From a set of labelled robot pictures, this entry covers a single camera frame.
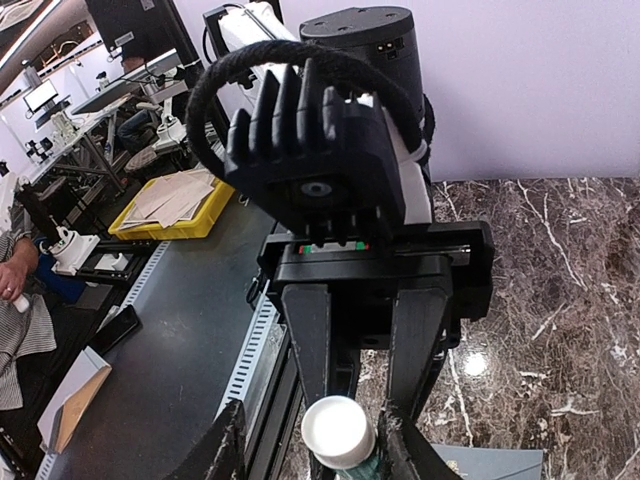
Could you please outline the grey blue envelope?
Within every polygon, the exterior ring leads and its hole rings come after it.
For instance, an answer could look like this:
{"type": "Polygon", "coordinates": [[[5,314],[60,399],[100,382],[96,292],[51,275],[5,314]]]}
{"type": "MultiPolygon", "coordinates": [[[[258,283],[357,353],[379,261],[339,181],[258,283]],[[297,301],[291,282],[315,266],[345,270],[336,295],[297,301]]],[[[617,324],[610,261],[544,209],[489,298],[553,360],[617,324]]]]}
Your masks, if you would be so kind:
{"type": "Polygon", "coordinates": [[[488,449],[433,444],[441,459],[459,477],[472,479],[540,480],[542,450],[488,449]]]}

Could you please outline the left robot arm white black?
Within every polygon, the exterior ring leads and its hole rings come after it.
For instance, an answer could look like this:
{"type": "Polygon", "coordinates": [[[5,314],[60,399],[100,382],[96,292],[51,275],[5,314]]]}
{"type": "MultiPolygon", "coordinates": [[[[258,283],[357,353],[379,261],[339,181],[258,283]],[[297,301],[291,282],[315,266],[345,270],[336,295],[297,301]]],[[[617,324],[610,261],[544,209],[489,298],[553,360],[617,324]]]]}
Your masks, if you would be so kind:
{"type": "Polygon", "coordinates": [[[387,400],[417,418],[461,321],[488,313],[495,247],[483,221],[436,220],[406,92],[346,52],[259,41],[202,74],[187,136],[279,224],[258,262],[305,401],[353,396],[356,353],[381,348],[387,400]]]}

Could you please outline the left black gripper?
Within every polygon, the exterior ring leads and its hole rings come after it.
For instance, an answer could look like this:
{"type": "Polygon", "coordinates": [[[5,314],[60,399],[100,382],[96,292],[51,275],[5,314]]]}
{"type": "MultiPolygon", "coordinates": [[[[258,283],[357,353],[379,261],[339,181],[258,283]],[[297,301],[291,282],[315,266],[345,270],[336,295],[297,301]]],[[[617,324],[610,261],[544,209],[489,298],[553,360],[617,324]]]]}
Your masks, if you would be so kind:
{"type": "Polygon", "coordinates": [[[462,320],[488,313],[494,255],[485,221],[410,225],[388,245],[267,236],[258,264],[286,320],[306,404],[327,395],[332,339],[384,348],[391,333],[387,399],[416,420],[441,325],[455,348],[462,320]]]}

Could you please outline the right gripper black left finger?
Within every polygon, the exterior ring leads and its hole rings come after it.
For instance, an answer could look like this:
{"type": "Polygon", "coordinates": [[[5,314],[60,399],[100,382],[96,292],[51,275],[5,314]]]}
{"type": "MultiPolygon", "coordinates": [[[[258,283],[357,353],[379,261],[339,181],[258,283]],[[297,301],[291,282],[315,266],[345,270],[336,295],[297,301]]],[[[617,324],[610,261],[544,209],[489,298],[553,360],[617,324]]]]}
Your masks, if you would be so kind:
{"type": "Polygon", "coordinates": [[[165,479],[245,479],[246,418],[243,402],[231,400],[182,463],[165,479]]]}

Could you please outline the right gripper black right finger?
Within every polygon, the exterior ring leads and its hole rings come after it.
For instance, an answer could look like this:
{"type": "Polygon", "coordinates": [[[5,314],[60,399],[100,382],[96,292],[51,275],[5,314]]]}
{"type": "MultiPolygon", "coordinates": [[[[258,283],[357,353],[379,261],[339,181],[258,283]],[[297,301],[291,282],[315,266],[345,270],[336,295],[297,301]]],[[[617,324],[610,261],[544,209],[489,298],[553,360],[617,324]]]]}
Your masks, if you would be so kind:
{"type": "Polygon", "coordinates": [[[387,401],[378,419],[382,479],[459,480],[415,423],[387,401]]]}

